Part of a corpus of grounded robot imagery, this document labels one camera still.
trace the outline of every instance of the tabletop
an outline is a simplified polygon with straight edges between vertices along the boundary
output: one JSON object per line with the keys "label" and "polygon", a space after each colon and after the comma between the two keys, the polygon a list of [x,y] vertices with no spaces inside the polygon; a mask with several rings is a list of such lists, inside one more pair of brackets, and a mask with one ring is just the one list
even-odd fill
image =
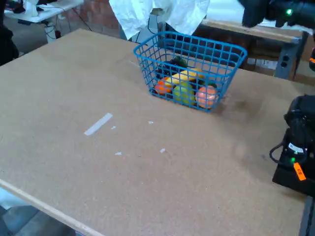
{"label": "tabletop", "polygon": [[91,236],[298,235],[267,155],[315,89],[239,69],[207,114],[149,95],[135,46],[78,30],[0,67],[0,187]]}
{"label": "tabletop", "polygon": [[9,18],[29,21],[33,23],[39,23],[43,20],[47,20],[53,16],[61,14],[69,9],[72,9],[76,6],[83,4],[84,0],[59,0],[56,2],[39,5],[43,11],[38,12],[38,16],[32,17],[26,12],[20,14],[15,14],[12,11],[5,10],[5,16]]}

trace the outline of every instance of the orange label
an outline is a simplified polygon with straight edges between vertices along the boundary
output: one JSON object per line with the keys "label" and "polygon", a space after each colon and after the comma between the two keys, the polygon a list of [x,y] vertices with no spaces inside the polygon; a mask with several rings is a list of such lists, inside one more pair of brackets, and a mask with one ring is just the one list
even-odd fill
{"label": "orange label", "polygon": [[306,177],[305,177],[305,175],[304,175],[304,173],[302,171],[302,168],[301,168],[300,164],[295,162],[293,167],[295,169],[295,172],[296,172],[297,176],[299,177],[299,180],[300,181],[306,180]]}

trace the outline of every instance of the blue wire basket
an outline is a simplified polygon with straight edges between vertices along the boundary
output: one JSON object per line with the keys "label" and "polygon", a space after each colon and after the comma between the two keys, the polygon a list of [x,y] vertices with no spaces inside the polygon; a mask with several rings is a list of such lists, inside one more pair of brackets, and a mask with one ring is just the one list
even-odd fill
{"label": "blue wire basket", "polygon": [[148,38],[134,53],[152,95],[206,112],[247,56],[237,45],[170,31]]}

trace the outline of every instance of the yellow banana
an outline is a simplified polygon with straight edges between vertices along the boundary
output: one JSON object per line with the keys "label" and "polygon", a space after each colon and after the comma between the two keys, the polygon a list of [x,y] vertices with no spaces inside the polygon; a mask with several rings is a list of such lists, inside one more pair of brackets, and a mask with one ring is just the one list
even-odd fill
{"label": "yellow banana", "polygon": [[184,70],[180,73],[177,73],[175,75],[172,75],[172,77],[167,77],[165,78],[165,84],[170,84],[170,85],[178,85],[183,81],[191,81],[197,79],[203,79],[205,76],[199,74],[198,72],[202,72],[201,69],[199,68],[191,68],[193,71],[187,71]]}

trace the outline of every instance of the green apple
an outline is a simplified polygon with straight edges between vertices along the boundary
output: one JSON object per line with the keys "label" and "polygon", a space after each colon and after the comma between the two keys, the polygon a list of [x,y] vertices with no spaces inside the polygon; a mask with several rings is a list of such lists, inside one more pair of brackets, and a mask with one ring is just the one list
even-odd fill
{"label": "green apple", "polygon": [[192,86],[188,82],[182,82],[173,89],[173,98],[185,105],[193,105],[196,102]]}

